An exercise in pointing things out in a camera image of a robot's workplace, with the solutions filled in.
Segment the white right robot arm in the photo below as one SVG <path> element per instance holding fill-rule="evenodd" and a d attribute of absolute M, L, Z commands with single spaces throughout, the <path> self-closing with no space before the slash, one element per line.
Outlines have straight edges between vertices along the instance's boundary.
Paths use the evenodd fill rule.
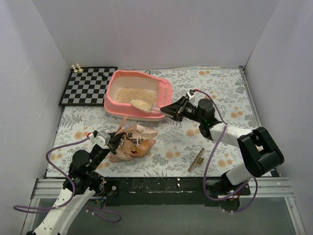
<path fill-rule="evenodd" d="M 250 130 L 225 124 L 215 117 L 218 109 L 211 99 L 203 98 L 194 106 L 187 97 L 182 97 L 160 111 L 174 121 L 187 118 L 199 123 L 200 133 L 206 139 L 239 148 L 243 163 L 225 172 L 218 182 L 205 185 L 205 189 L 234 194 L 246 181 L 263 176 L 285 161 L 266 128 Z"/>

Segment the clear plastic litter scoop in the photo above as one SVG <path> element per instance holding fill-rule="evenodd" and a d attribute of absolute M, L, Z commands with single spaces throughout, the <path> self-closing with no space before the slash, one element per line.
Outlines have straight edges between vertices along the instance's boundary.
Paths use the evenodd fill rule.
<path fill-rule="evenodd" d="M 161 107 L 155 105 L 152 101 L 147 99 L 133 99 L 130 101 L 131 106 L 136 114 L 153 114 L 163 115 Z"/>

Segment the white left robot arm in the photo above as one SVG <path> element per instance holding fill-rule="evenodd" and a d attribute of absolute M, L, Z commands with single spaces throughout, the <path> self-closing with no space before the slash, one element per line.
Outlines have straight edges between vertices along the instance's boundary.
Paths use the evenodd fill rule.
<path fill-rule="evenodd" d="M 117 195 L 119 183 L 106 180 L 95 170 L 109 154 L 116 154 L 117 145 L 110 143 L 105 149 L 95 145 L 89 153 L 78 150 L 72 157 L 68 179 L 63 183 L 53 209 L 41 224 L 28 235 L 65 235 L 86 202 L 93 196 L 102 198 Z"/>

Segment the orange cat litter bag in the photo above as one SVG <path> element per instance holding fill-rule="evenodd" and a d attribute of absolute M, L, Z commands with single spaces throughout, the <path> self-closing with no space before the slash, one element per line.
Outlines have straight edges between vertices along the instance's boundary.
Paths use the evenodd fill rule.
<path fill-rule="evenodd" d="M 146 155 L 156 143 L 158 130 L 136 124 L 123 128 L 128 115 L 125 115 L 114 137 L 120 138 L 116 154 L 110 153 L 111 163 L 121 163 Z"/>

